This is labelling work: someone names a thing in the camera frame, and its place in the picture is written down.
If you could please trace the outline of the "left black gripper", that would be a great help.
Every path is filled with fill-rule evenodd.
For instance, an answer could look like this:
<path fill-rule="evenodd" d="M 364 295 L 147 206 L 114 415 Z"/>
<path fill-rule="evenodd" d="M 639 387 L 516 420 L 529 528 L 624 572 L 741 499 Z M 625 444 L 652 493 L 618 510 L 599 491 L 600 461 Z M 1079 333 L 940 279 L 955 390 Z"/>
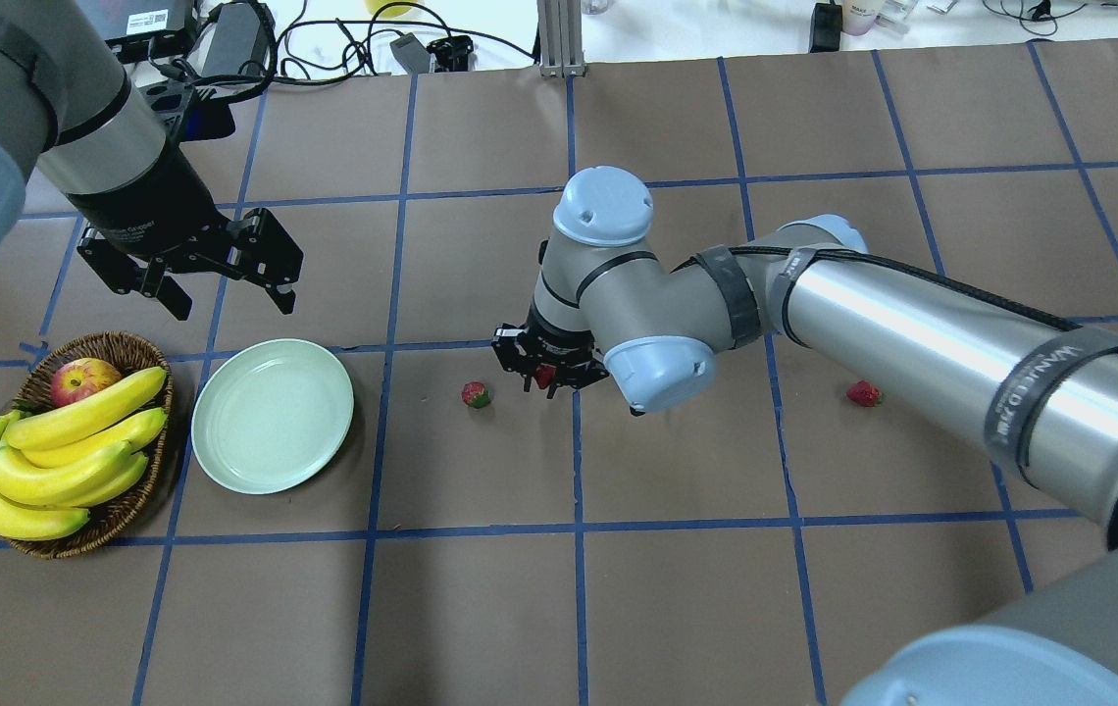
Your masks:
<path fill-rule="evenodd" d="M 262 288 L 281 316 L 294 312 L 303 251 L 264 207 L 226 218 L 184 157 L 157 158 L 138 178 L 105 192 L 79 192 L 76 208 L 98 235 L 77 242 L 76 252 L 119 295 L 155 300 L 187 321 L 195 301 L 168 270 L 217 272 Z M 164 265 L 138 264 L 152 258 Z"/>

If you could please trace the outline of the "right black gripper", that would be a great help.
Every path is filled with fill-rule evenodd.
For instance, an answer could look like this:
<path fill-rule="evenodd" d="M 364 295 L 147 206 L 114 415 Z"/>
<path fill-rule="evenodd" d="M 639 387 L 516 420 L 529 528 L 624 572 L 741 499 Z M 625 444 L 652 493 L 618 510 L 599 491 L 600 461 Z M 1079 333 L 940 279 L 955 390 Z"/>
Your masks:
<path fill-rule="evenodd" d="M 539 389 L 533 380 L 539 365 L 556 368 L 555 383 L 547 390 L 562 387 L 578 390 L 610 376 L 607 367 L 595 358 L 590 331 L 559 328 L 538 312 L 528 313 L 524 324 L 499 326 L 493 332 L 491 348 L 502 371 L 522 379 L 523 390 Z"/>

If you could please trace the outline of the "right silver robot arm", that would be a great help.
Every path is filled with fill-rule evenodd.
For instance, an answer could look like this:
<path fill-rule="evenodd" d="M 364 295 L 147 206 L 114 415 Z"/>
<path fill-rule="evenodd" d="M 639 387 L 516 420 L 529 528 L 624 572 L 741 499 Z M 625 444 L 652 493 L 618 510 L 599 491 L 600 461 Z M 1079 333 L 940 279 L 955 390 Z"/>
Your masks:
<path fill-rule="evenodd" d="M 970 625 L 913 640 L 847 705 L 1118 705 L 1118 333 L 870 255 L 837 215 L 666 272 L 648 188 L 612 166 L 565 183 L 524 324 L 492 347 L 528 387 L 612 378 L 636 415 L 716 378 L 716 354 L 786 336 L 982 448 L 1102 528 L 1107 553 Z"/>

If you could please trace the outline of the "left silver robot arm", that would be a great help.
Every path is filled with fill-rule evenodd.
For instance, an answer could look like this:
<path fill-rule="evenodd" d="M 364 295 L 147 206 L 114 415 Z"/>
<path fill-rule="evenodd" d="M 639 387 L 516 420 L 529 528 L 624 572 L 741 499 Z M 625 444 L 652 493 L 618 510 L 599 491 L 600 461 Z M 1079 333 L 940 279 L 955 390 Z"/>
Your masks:
<path fill-rule="evenodd" d="M 274 68 L 163 72 L 138 88 L 75 1 L 0 1 L 0 242 L 38 171 L 83 215 L 76 251 L 115 293 L 187 319 L 177 276 L 214 273 L 290 314 L 302 250 L 263 207 L 227 218 L 179 148 L 190 115 L 262 94 Z"/>

